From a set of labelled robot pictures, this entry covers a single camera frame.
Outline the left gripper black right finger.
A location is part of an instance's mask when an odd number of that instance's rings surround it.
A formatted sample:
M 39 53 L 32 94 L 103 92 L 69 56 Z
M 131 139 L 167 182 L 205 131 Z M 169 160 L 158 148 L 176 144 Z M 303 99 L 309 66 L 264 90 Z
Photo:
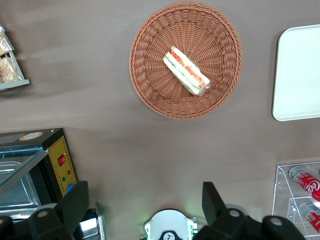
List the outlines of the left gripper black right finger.
M 202 185 L 202 210 L 207 221 L 195 240 L 303 240 L 303 234 L 288 219 L 268 215 L 262 222 L 243 211 L 226 207 L 212 182 Z

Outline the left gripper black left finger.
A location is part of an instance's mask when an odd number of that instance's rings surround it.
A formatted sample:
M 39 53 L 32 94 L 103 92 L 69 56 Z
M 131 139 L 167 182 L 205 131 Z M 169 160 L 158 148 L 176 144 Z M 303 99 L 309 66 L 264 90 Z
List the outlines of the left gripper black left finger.
M 13 222 L 0 217 L 2 240 L 73 240 L 74 232 L 89 209 L 87 181 L 79 181 L 55 204 L 38 208 L 29 218 Z

